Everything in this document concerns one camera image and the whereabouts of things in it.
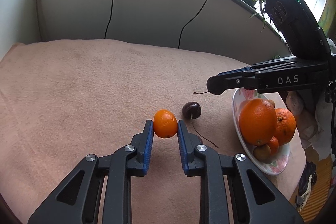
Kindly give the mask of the white gloved hand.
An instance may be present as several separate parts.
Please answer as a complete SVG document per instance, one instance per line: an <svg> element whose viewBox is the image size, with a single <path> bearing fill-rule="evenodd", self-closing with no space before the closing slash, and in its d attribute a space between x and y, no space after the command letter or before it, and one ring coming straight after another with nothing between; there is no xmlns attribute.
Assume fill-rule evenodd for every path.
<svg viewBox="0 0 336 224"><path fill-rule="evenodd" d="M319 96L312 112L309 112L303 99L295 91L288 93L286 105L295 117L302 147L312 147L320 160L331 155L331 118L335 115L332 114L332 104L325 102L325 94Z"/></svg>

